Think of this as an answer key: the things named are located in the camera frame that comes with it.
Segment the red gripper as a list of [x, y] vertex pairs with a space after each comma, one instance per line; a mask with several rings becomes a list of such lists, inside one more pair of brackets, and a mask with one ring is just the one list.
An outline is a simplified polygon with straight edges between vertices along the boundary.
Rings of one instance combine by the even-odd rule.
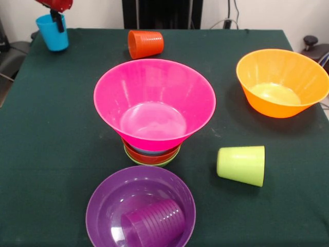
[[59, 33], [63, 33], [64, 25], [62, 22], [62, 15], [60, 13], [69, 10], [72, 7], [73, 0], [36, 0], [36, 1], [42, 4], [43, 6], [51, 9], [50, 15], [52, 21], [56, 23]]

